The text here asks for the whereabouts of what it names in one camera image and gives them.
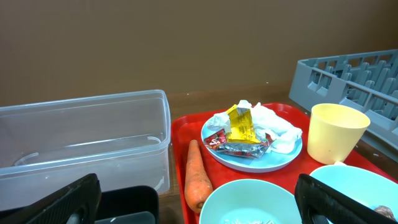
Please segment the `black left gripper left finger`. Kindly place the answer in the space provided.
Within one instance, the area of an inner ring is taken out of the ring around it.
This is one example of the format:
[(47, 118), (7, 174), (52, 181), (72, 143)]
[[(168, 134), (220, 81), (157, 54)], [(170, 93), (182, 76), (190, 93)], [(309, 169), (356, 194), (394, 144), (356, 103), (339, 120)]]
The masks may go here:
[(1, 223), (94, 223), (100, 200), (97, 175), (88, 174), (29, 206), (7, 212)]

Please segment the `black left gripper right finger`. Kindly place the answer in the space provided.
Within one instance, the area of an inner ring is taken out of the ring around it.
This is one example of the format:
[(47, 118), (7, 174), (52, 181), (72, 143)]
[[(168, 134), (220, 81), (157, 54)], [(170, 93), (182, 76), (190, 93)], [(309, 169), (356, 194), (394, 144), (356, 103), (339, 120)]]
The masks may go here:
[(397, 224), (308, 174), (299, 175), (294, 197), (303, 224)]

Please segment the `brown food scrap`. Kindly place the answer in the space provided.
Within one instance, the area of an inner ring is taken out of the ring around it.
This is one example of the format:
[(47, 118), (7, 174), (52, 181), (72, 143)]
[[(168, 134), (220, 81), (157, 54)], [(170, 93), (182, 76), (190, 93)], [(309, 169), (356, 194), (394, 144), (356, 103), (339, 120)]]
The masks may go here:
[(391, 219), (391, 220), (394, 220), (394, 221), (396, 220), (392, 210), (390, 208), (386, 207), (386, 206), (380, 205), (380, 206), (376, 207), (374, 209), (374, 211), (379, 213), (379, 214), (381, 214), (381, 215), (383, 215), (383, 216), (385, 216), (385, 217), (387, 217), (387, 218), (389, 218), (389, 219)]

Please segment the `green bowl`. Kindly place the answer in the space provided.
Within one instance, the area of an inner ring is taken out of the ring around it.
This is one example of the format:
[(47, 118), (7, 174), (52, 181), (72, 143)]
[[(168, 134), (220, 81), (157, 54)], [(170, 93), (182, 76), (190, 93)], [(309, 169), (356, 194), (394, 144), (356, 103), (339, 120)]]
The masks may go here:
[(218, 187), (206, 200), (200, 224), (301, 223), (295, 197), (276, 184), (240, 179)]

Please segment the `orange carrot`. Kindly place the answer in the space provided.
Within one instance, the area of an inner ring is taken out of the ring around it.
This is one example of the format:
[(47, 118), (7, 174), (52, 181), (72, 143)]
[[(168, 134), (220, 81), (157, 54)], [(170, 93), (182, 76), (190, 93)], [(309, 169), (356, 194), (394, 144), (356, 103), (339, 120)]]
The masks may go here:
[(203, 165), (197, 140), (191, 140), (188, 147), (184, 196), (187, 205), (195, 213), (200, 213), (213, 186)]

